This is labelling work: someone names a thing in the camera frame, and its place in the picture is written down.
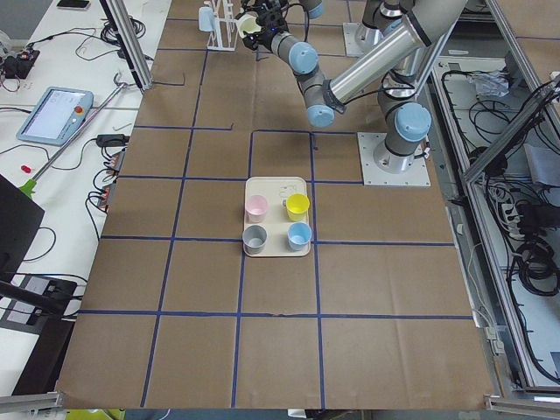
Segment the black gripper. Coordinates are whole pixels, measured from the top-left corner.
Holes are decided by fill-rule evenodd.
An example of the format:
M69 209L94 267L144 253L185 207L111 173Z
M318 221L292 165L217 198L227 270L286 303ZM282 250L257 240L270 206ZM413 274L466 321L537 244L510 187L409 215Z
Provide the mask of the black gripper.
M241 9L244 12L254 11L262 14L265 11L274 9L285 9L289 4L288 0L241 0Z
M242 38L243 44L252 51L255 51L258 46L264 46L271 51L273 38L288 31L284 15L278 10L265 11L256 16L256 22L262 27L262 30Z

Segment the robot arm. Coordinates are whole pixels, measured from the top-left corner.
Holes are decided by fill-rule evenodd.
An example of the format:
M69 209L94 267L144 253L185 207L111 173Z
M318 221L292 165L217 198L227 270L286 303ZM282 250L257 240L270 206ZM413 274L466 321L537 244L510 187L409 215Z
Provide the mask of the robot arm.
M412 1L366 1L360 21L340 25L346 56L358 58L368 52L413 4ZM283 39L308 46L312 21L323 16L325 6L324 1L242 1L235 23L242 43L248 49L263 48L275 53L277 49L273 43ZM291 34L289 27L289 14L296 8L303 14L304 36L301 39Z
M235 19L243 44L253 51L264 47L290 67L307 118L316 128L332 124L336 114L344 113L347 104L378 81L376 93L388 130L374 149L374 161L385 172L406 172L431 128L431 114L417 103L417 93L465 2L368 1L360 28L368 34L380 31L381 38L332 79L320 69L314 47L290 33L286 16L292 5L289 1L241 2Z

